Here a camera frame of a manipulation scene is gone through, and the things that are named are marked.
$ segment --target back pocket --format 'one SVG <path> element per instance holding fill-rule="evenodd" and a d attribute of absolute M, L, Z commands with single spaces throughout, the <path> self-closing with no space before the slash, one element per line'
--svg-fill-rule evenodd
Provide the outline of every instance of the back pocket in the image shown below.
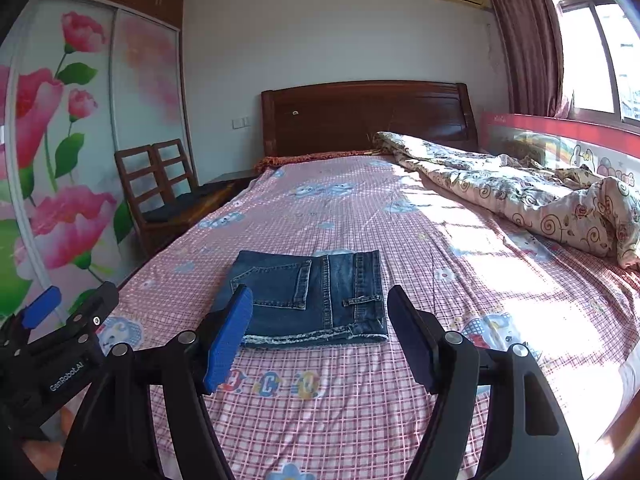
<path fill-rule="evenodd" d="M 254 294 L 254 306 L 273 308 L 306 308 L 311 260 L 275 267 L 252 267 L 230 280 L 235 292 L 239 285 L 248 286 Z"/>

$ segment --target jeans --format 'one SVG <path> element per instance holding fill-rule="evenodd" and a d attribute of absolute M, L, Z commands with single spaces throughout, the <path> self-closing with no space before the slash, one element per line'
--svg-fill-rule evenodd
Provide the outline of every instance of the jeans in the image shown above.
<path fill-rule="evenodd" d="M 287 256 L 240 251 L 214 300 L 225 307 L 238 285 L 254 294 L 242 342 L 260 348 L 387 339 L 380 253 Z"/>

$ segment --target pink checkered bed sheet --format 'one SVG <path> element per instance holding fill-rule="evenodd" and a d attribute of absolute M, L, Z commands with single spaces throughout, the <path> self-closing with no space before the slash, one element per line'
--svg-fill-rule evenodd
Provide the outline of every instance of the pink checkered bed sheet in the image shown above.
<path fill-rule="evenodd" d="M 477 345 L 527 342 L 585 467 L 621 399 L 635 393 L 624 391 L 619 368 L 639 339 L 638 274 L 535 238 L 390 158 L 267 170 L 127 283 L 100 341 L 124 334 L 149 348 L 196 327 L 240 250 L 376 249 L 385 294 L 402 285 L 414 305 Z M 241 349 L 226 384 L 206 398 L 236 478 L 279 480 L 287 467 L 305 480 L 401 479 L 435 398 L 414 383 L 390 324 L 389 332 L 383 344 Z M 477 397 L 460 478 L 478 462 L 488 399 Z M 170 459 L 160 388 L 152 403 L 158 446 Z"/>

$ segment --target headboard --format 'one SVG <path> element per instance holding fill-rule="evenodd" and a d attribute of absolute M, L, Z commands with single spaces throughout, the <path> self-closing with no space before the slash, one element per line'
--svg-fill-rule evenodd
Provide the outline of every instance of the headboard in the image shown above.
<path fill-rule="evenodd" d="M 462 83 L 349 81 L 262 92 L 267 156 L 366 150 L 379 131 L 478 150 Z"/>

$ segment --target sliding wardrobe door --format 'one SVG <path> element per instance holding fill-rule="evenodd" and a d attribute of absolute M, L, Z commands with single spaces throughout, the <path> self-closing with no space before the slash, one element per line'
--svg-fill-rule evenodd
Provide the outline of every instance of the sliding wardrobe door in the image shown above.
<path fill-rule="evenodd" d="M 113 115 L 118 148 L 124 150 L 164 140 L 180 139 L 188 148 L 184 135 L 178 32 L 130 12 L 117 12 L 112 61 Z M 161 153 L 174 158 L 175 153 Z M 128 171 L 148 165 L 146 160 L 127 161 Z M 181 164 L 166 168 L 169 178 L 183 173 Z M 134 181 L 134 192 L 142 194 L 154 187 L 151 175 Z M 176 195 L 189 190 L 187 181 L 174 186 Z M 146 201 L 142 209 L 161 205 L 159 196 Z"/>
<path fill-rule="evenodd" d="M 0 324 L 4 318 L 30 304 L 44 291 L 34 273 L 31 259 L 24 249 L 24 241 L 20 236 L 20 227 L 10 191 L 8 154 L 4 143 L 4 126 L 12 114 L 11 104 L 7 106 L 7 96 L 11 103 L 11 94 L 14 93 L 9 82 L 11 65 L 18 49 L 18 31 L 21 27 L 22 23 L 17 23 L 0 45 Z M 14 72 L 13 78 L 15 79 L 16 76 L 17 73 Z M 20 192 L 19 186 L 14 189 L 15 191 Z M 21 201 L 21 199 L 22 197 L 18 195 L 17 200 Z"/>
<path fill-rule="evenodd" d="M 38 0 L 18 63 L 15 140 L 24 209 L 51 282 L 73 311 L 135 262 L 113 160 L 110 45 L 114 9 Z"/>

